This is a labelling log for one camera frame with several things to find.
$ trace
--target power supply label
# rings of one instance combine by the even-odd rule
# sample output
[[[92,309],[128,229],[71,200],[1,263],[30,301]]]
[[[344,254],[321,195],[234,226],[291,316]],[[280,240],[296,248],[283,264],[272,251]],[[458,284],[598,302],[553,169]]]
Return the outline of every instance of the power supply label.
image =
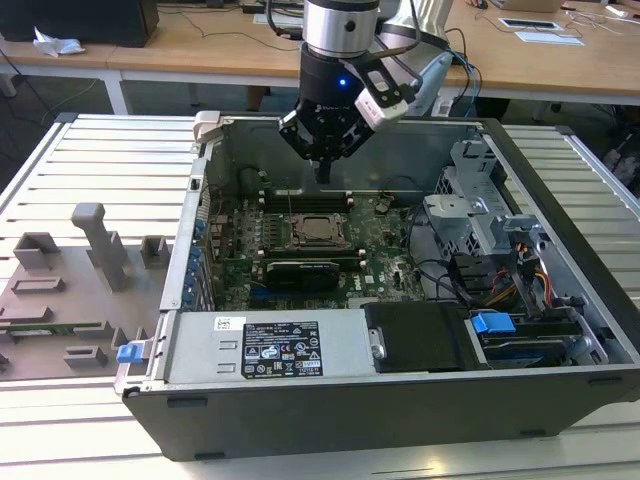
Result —
[[[242,334],[242,376],[322,376],[318,322],[246,323]]]

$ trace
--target desk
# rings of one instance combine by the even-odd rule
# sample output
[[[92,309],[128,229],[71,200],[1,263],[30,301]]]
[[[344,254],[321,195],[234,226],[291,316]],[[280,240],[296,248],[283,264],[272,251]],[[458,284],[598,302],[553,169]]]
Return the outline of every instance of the desk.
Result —
[[[602,4],[570,4],[583,12],[606,12]],[[447,29],[458,27],[465,33],[469,59],[484,77],[482,96],[640,105],[640,25],[607,21],[608,28],[623,35],[602,28],[594,30],[590,26],[573,25],[577,30],[564,33],[582,35],[585,44],[582,47],[525,43],[515,34],[499,31],[488,21],[509,30],[499,22],[500,17],[553,21],[562,27],[571,20],[563,10],[557,13],[509,12],[490,4],[489,9],[483,11],[467,8],[463,2],[454,2]],[[462,51],[457,32],[451,32],[449,39],[452,48]],[[458,95],[459,90],[454,85],[464,85],[465,78],[462,67],[452,68],[440,91],[439,101]]]
[[[582,11],[605,12],[601,4],[574,2],[573,5]],[[185,15],[206,34],[241,32],[278,48],[295,46],[293,42],[277,38],[266,25],[254,25],[253,17],[243,15],[240,10]],[[458,27],[465,32],[469,58],[484,77],[482,96],[640,105],[637,80],[640,78],[640,25],[608,22],[608,27],[624,35],[577,26],[585,43],[580,47],[525,43],[476,16],[486,16],[496,24],[498,17],[552,20],[561,25],[566,25],[569,18],[564,11],[555,14],[505,12],[493,5],[483,11],[462,0],[454,0],[447,28]],[[461,50],[459,36],[452,32],[450,37],[452,47]],[[239,34],[203,39],[180,14],[161,13],[158,30],[145,48],[87,45],[86,53],[54,59],[37,53],[29,43],[0,42],[0,47],[27,75],[104,81],[117,114],[129,111],[120,85],[122,80],[298,85],[297,51],[278,51]],[[13,73],[2,59],[0,73]],[[436,107],[450,104],[464,82],[462,67],[453,67]]]

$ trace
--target barcode sticker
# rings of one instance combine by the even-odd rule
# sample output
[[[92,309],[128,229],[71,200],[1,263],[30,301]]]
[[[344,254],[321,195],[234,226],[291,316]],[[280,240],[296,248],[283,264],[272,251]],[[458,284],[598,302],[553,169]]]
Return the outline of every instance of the barcode sticker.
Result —
[[[242,330],[246,322],[247,317],[216,317],[213,329],[223,331]]]

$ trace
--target floor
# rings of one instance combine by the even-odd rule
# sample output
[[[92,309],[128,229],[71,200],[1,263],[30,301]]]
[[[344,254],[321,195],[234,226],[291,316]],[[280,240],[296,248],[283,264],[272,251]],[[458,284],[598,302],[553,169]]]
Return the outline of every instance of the floor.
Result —
[[[15,82],[18,93],[14,98],[4,99],[0,94],[0,191],[53,122],[29,85],[20,80]],[[93,80],[85,79],[31,77],[29,82],[49,107],[71,98],[59,108],[53,108],[55,112],[111,113],[105,87],[99,81],[94,83]],[[246,87],[198,85],[201,102],[199,107],[190,105],[187,86],[184,84],[126,82],[124,88],[133,112],[139,115],[194,115],[203,109],[226,112],[241,112],[246,109]],[[272,95],[265,97],[263,101],[262,111],[286,112],[293,107],[295,100],[295,89],[273,88]],[[454,116],[463,115],[467,105],[465,101],[460,102],[453,112]],[[503,123],[535,124],[531,117],[536,105],[536,102],[512,101]],[[14,120],[10,109],[21,120]],[[606,152],[611,142],[611,117],[592,105],[564,104],[560,113],[547,110],[542,121],[543,124],[571,127],[598,156]]]

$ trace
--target motherboard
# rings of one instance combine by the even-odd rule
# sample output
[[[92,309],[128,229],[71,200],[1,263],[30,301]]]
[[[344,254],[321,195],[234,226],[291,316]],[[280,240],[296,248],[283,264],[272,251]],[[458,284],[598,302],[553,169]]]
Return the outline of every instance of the motherboard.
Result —
[[[359,308],[424,300],[407,258],[408,209],[384,195],[224,201],[203,245],[217,310]]]

